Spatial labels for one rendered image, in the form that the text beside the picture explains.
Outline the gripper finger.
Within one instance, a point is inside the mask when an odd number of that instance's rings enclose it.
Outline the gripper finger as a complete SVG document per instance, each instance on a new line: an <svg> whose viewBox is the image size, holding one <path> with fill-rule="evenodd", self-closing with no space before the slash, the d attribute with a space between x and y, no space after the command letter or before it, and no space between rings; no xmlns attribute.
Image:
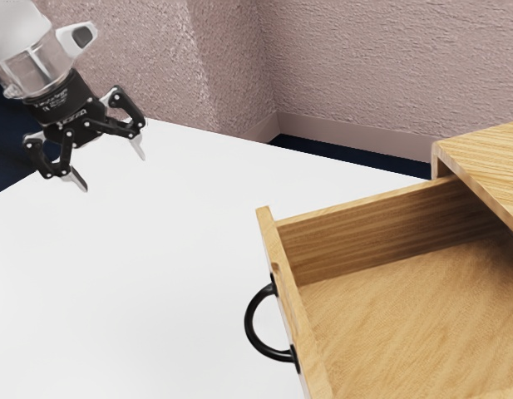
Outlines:
<svg viewBox="0 0 513 399"><path fill-rule="evenodd" d="M142 160L146 160L146 154L141 148L141 129L146 126L146 119L125 90L115 85L95 103L102 104L103 115L88 116L83 120L82 125L98 135L115 135L127 139L136 154ZM107 108L123 110L131 119L127 122L117 120L106 114Z"/></svg>
<svg viewBox="0 0 513 399"><path fill-rule="evenodd" d="M74 139L75 131L73 129L65 129L58 162L51 162L43 150L44 142L46 141L43 131L25 135L22 139L22 148L26 151L27 157L44 179L49 180L53 177L58 177L61 180L74 183L82 192L86 193L88 191L87 182L71 164Z"/></svg>

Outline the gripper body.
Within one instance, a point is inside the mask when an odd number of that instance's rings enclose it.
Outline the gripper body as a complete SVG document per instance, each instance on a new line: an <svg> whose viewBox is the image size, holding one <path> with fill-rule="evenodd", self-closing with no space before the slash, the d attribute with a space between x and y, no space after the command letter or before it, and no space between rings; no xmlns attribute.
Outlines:
<svg viewBox="0 0 513 399"><path fill-rule="evenodd" d="M22 100L35 120L42 126L45 137L60 144L64 130L74 130L74 143L82 147L100 134L85 121L106 121L106 107L94 95L81 74L72 68L66 79L49 92Z"/></svg>

